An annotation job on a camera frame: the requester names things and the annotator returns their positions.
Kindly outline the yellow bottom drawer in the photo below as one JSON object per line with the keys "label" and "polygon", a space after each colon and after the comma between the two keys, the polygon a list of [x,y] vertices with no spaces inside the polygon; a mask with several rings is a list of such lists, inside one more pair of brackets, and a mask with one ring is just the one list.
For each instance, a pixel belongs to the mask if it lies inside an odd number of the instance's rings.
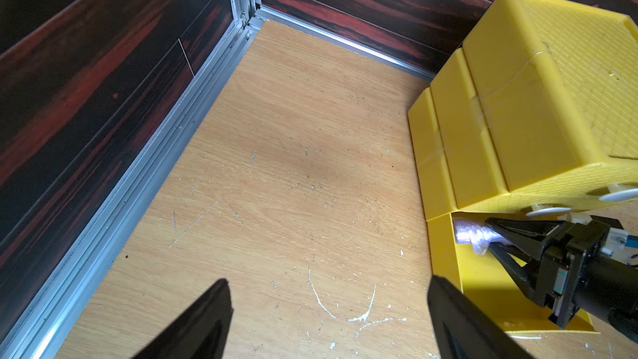
{"label": "yellow bottom drawer", "polygon": [[488,217],[485,213],[454,213],[426,220],[433,275],[448,279],[507,333],[562,332],[549,320],[551,309],[528,300],[492,254],[478,255],[472,245],[456,242],[457,219],[484,221]]}

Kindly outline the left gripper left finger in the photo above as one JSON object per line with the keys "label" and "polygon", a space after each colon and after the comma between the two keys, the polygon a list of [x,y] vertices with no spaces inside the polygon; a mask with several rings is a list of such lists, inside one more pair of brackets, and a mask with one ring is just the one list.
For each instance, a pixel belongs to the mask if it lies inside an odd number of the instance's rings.
{"label": "left gripper left finger", "polygon": [[227,279],[217,280],[137,358],[221,358],[234,314]]}

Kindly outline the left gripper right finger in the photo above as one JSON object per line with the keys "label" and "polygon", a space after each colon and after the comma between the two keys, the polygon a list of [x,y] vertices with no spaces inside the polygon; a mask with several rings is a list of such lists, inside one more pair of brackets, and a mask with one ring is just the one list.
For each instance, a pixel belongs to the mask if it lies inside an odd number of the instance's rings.
{"label": "left gripper right finger", "polygon": [[442,358],[531,357],[448,279],[431,279],[427,302]]}

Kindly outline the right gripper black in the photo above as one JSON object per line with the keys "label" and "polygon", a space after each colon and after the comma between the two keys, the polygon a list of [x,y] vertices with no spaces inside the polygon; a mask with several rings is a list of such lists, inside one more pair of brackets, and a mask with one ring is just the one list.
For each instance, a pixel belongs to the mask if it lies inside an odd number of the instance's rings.
{"label": "right gripper black", "polygon": [[[566,328],[581,309],[605,322],[623,311],[623,263],[600,253],[609,229],[623,229],[618,220],[490,217],[485,223],[507,241],[491,243],[488,251],[527,299],[552,309],[558,327]],[[524,252],[539,252],[539,261]]]}

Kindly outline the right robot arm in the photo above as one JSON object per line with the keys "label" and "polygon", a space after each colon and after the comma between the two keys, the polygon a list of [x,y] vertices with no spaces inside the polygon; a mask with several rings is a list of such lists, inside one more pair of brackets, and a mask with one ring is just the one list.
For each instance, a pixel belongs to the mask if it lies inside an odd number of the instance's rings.
{"label": "right robot arm", "polygon": [[518,220],[490,217],[500,239],[488,251],[522,294],[548,307],[565,329],[579,310],[637,340],[637,237],[616,219]]}

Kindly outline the purple roll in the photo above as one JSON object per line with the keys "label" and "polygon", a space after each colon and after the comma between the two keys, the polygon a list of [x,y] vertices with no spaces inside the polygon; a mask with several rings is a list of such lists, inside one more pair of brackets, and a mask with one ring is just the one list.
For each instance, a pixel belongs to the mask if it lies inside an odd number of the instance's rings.
{"label": "purple roll", "polygon": [[453,226],[456,244],[471,245],[474,253],[480,256],[487,254],[490,244],[511,244],[505,237],[482,221],[453,218]]}

